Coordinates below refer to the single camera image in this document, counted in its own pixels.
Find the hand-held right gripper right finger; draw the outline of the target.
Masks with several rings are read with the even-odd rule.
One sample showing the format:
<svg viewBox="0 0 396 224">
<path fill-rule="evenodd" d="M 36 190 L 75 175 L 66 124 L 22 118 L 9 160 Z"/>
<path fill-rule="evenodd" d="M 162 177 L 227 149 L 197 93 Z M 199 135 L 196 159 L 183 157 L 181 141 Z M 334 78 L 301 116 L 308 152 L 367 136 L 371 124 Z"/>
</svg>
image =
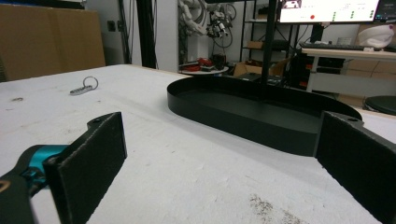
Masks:
<svg viewBox="0 0 396 224">
<path fill-rule="evenodd" d="M 396 224 L 396 144 L 349 116 L 324 112 L 315 158 L 374 218 Z"/>
</svg>

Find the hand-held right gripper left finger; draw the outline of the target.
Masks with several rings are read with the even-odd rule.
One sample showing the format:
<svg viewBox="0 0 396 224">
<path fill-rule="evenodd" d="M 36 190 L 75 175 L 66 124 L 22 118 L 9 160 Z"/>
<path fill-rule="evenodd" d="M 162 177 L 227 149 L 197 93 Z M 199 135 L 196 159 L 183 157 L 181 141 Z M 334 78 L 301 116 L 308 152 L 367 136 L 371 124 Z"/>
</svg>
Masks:
<svg viewBox="0 0 396 224">
<path fill-rule="evenodd" d="M 35 145 L 0 176 L 0 224 L 37 224 L 31 199 L 48 188 L 62 224 L 85 224 L 127 158 L 122 116 L 90 120 L 70 145 Z"/>
</svg>

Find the silver keychain with ring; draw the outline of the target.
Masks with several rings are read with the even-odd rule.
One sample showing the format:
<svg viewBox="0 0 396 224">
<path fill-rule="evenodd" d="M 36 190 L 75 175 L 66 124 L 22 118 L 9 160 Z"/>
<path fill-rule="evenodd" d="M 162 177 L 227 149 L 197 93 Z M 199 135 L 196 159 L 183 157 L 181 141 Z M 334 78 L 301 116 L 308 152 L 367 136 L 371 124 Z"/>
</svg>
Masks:
<svg viewBox="0 0 396 224">
<path fill-rule="evenodd" d="M 82 80 L 82 86 L 71 90 L 69 94 L 72 96 L 81 95 L 88 91 L 96 90 L 98 86 L 99 86 L 99 81 L 96 77 L 92 77 L 92 76 L 85 77 Z"/>
</svg>

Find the black oval metal tray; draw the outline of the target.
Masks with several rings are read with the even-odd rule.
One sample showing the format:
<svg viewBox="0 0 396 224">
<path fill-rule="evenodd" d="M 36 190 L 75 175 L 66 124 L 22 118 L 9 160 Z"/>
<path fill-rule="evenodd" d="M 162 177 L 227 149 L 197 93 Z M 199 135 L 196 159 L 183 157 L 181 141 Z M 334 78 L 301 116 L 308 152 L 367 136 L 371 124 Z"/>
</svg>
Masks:
<svg viewBox="0 0 396 224">
<path fill-rule="evenodd" d="M 167 102 L 181 117 L 307 157 L 314 155 L 324 111 L 361 119 L 356 109 L 326 96 L 231 77 L 174 81 Z"/>
</svg>

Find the black round stool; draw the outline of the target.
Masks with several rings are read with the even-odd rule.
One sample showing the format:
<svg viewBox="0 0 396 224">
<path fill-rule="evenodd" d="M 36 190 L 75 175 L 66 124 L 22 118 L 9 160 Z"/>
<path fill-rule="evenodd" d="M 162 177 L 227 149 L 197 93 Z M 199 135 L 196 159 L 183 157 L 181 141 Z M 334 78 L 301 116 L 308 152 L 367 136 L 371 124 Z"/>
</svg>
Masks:
<svg viewBox="0 0 396 224">
<path fill-rule="evenodd" d="M 396 116 L 396 96 L 367 97 L 363 107 L 367 110 Z"/>
</svg>

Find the white desk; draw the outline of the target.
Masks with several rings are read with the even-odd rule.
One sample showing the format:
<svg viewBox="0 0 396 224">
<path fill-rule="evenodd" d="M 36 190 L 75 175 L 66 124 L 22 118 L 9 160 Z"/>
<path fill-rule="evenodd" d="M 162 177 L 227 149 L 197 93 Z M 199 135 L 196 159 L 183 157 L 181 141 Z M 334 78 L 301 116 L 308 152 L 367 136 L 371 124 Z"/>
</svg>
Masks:
<svg viewBox="0 0 396 224">
<path fill-rule="evenodd" d="M 396 95 L 396 53 L 336 49 L 302 49 L 313 56 L 307 91 L 351 96 Z M 340 75 L 318 71 L 320 58 L 345 59 Z"/>
</svg>

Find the black keyboard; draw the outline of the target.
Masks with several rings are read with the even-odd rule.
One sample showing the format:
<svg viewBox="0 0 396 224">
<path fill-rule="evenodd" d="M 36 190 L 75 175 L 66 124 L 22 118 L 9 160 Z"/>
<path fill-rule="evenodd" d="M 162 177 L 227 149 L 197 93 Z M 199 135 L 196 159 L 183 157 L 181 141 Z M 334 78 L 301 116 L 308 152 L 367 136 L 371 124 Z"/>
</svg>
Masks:
<svg viewBox="0 0 396 224">
<path fill-rule="evenodd" d="M 334 44 L 316 44 L 316 43 L 300 43 L 300 47 L 304 49 L 339 49 L 339 50 L 375 50 L 372 47 L 355 46 L 355 45 L 334 45 Z"/>
</svg>

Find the white cap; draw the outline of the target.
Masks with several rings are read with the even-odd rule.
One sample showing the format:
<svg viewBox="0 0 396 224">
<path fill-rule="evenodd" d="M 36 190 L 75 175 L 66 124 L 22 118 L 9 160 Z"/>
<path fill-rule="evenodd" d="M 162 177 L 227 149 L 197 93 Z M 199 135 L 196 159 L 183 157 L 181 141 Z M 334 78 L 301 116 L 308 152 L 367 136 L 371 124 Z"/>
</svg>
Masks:
<svg viewBox="0 0 396 224">
<path fill-rule="evenodd" d="M 359 44 L 365 47 L 384 48 L 394 37 L 393 25 L 379 25 L 365 29 L 358 34 Z"/>
</svg>

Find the large brown cardboard panel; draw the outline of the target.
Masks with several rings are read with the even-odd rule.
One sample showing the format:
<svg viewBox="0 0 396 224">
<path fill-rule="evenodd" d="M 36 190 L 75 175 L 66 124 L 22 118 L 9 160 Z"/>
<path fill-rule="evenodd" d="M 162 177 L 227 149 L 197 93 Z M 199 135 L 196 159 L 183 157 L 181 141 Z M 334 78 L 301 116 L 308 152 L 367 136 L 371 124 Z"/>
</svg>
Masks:
<svg viewBox="0 0 396 224">
<path fill-rule="evenodd" d="M 95 11 L 0 4 L 0 77 L 42 77 L 106 64 Z"/>
</svg>

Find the brown cardboard box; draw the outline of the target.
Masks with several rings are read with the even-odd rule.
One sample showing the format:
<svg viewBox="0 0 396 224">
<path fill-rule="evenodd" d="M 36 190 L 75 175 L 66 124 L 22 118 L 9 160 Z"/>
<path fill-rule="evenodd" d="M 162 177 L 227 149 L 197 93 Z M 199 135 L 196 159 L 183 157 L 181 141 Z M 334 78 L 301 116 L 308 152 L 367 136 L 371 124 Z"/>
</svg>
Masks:
<svg viewBox="0 0 396 224">
<path fill-rule="evenodd" d="M 290 59 L 284 59 L 279 62 L 271 63 L 269 67 L 270 76 L 282 76 L 285 66 L 289 63 Z M 233 70 L 235 77 L 242 76 L 247 73 L 260 75 L 262 73 L 262 62 L 256 60 L 248 60 L 238 63 Z"/>
</svg>

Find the black metal stand pole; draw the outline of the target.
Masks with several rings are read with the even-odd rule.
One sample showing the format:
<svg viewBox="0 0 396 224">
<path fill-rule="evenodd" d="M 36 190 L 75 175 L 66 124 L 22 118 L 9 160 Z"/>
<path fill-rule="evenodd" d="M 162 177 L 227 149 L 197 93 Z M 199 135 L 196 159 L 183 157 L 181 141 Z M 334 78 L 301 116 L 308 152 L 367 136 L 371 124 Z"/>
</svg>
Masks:
<svg viewBox="0 0 396 224">
<path fill-rule="evenodd" d="M 270 62 L 272 58 L 272 44 L 274 40 L 274 31 L 276 26 L 276 8 L 277 0 L 268 0 L 268 14 L 262 58 L 262 85 L 264 87 L 267 85 Z"/>
</svg>

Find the computer monitor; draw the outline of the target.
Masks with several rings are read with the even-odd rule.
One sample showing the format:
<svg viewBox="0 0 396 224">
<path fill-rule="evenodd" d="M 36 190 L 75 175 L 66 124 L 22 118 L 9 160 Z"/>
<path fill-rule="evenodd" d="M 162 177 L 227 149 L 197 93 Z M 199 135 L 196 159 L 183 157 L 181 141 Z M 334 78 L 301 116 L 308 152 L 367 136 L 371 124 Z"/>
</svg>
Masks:
<svg viewBox="0 0 396 224">
<path fill-rule="evenodd" d="M 283 23 L 355 23 L 396 20 L 396 0 L 280 0 Z"/>
</svg>

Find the small round white table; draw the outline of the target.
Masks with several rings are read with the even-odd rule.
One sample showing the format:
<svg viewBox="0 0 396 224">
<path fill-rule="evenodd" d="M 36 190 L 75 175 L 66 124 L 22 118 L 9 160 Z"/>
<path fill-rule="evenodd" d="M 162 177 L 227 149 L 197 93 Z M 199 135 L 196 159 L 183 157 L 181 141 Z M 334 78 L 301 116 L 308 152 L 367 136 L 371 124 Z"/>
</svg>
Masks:
<svg viewBox="0 0 396 224">
<path fill-rule="evenodd" d="M 218 70 L 215 67 L 212 69 L 206 69 L 198 66 L 187 67 L 186 69 L 182 69 L 179 71 L 180 74 L 188 75 L 188 76 L 216 76 L 223 74 L 229 70 L 228 66 L 224 66 L 222 69 Z"/>
</svg>

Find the black metal shelf rack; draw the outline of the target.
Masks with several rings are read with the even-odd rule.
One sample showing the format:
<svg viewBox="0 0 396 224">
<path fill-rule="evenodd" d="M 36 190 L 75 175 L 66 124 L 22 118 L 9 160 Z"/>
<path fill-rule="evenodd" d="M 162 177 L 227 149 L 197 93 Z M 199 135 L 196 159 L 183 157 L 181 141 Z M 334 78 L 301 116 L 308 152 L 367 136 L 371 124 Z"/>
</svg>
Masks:
<svg viewBox="0 0 396 224">
<path fill-rule="evenodd" d="M 292 52 L 295 47 L 294 40 L 298 31 L 295 26 L 281 23 L 277 20 L 279 1 L 277 0 L 276 8 L 276 26 L 274 31 L 274 40 L 272 44 L 271 63 L 279 62 L 284 59 L 292 58 Z M 264 40 L 266 33 L 266 23 L 268 14 L 268 0 L 244 0 L 242 12 L 242 34 L 240 41 L 239 61 L 256 60 L 262 62 L 264 51 Z M 282 76 L 286 73 L 289 63 L 285 66 Z M 250 75 L 259 78 L 261 75 L 247 73 L 242 76 Z"/>
</svg>

